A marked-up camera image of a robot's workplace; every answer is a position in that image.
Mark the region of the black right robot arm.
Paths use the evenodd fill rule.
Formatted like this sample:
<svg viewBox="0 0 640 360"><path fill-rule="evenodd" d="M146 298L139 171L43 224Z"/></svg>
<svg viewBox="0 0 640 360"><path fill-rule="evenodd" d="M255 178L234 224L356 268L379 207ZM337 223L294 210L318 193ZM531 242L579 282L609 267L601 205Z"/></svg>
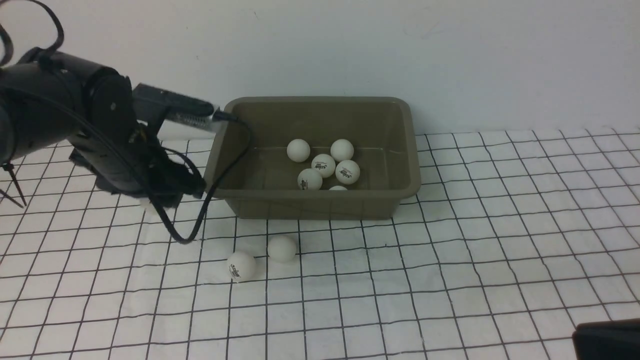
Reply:
<svg viewBox="0 0 640 360"><path fill-rule="evenodd" d="M572 342L578 360L638 360L640 319L581 323Z"/></svg>

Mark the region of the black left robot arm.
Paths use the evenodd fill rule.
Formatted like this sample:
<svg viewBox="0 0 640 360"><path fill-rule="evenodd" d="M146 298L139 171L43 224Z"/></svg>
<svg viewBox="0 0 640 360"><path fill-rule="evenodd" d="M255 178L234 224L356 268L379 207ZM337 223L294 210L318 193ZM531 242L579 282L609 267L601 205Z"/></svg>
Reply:
<svg viewBox="0 0 640 360"><path fill-rule="evenodd" d="M100 191L157 197L174 208L201 198L206 183L194 164L169 157L158 139L166 120L206 120L209 102L140 83L113 68L63 52L32 48L1 70L1 166L68 141L69 159L95 177Z"/></svg>

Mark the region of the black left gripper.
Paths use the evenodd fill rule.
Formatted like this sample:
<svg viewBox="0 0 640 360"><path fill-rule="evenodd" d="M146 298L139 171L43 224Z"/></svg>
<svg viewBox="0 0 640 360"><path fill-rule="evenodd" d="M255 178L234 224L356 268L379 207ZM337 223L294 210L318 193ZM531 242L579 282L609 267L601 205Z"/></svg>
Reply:
<svg viewBox="0 0 640 360"><path fill-rule="evenodd" d="M194 162L176 150L164 150L145 127L85 128L68 140L74 148L70 160L93 173L101 191L149 203L153 194L163 208L178 207L183 193L201 199L205 192L206 182Z"/></svg>

